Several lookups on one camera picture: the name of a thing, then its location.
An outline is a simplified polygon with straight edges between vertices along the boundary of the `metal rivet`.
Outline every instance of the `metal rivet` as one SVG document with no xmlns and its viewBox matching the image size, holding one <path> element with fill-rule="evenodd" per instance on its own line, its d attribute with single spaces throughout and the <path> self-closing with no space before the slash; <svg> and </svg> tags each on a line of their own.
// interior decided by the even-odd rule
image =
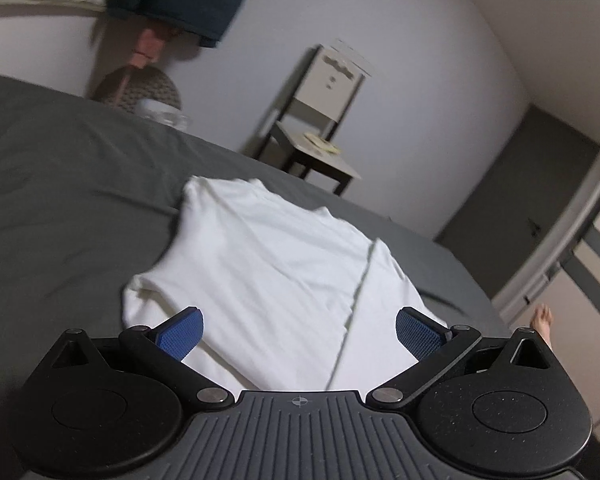
<svg viewBox="0 0 600 480">
<path fill-rule="evenodd" d="M 371 395 L 378 402 L 384 402 L 385 404 L 400 402 L 404 397 L 402 392 L 395 388 L 378 388 Z"/>
<path fill-rule="evenodd" d="M 208 404 L 223 402 L 229 394 L 222 388 L 204 388 L 198 392 L 198 400 Z"/>
</svg>

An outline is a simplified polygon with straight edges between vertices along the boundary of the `chair backrest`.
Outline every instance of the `chair backrest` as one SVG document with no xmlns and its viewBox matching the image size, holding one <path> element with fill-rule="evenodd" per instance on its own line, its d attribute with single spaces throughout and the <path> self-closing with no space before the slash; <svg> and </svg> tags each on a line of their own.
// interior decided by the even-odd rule
<svg viewBox="0 0 600 480">
<path fill-rule="evenodd" d="M 294 99 L 339 122 L 363 77 L 353 62 L 333 49 L 320 47 Z"/>
</svg>

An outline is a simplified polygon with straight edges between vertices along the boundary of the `blue grip pad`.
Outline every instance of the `blue grip pad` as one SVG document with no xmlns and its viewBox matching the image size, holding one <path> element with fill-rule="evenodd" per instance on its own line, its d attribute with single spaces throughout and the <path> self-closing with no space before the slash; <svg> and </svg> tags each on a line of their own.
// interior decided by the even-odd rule
<svg viewBox="0 0 600 480">
<path fill-rule="evenodd" d="M 189 306 L 155 328 L 155 344 L 174 359 L 182 361 L 202 339 L 204 327 L 202 312 Z"/>
<path fill-rule="evenodd" d="M 410 316 L 404 310 L 395 317 L 395 333 L 398 341 L 418 360 L 435 352 L 445 343 L 445 337 Z"/>
</svg>

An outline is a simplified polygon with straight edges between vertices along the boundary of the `white cloth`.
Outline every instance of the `white cloth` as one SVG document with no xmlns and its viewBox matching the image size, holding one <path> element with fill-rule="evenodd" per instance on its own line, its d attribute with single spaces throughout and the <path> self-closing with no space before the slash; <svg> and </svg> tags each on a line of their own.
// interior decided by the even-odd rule
<svg viewBox="0 0 600 480">
<path fill-rule="evenodd" d="M 172 246 L 132 278 L 124 300 L 127 326 L 156 326 L 197 306 L 203 341 L 184 362 L 236 396 L 254 388 L 364 396 L 416 362 L 395 336 L 400 308 L 433 317 L 383 242 L 257 180 L 193 177 Z"/>
</svg>

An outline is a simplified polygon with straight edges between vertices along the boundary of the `crosshair logo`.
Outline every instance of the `crosshair logo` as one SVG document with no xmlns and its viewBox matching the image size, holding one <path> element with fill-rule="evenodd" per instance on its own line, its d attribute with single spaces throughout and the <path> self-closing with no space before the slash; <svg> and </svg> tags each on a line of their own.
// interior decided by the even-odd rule
<svg viewBox="0 0 600 480">
<path fill-rule="evenodd" d="M 305 399 L 304 397 L 298 396 L 291 399 L 291 402 L 294 403 L 298 408 L 300 408 L 311 401 L 309 399 Z"/>
</svg>

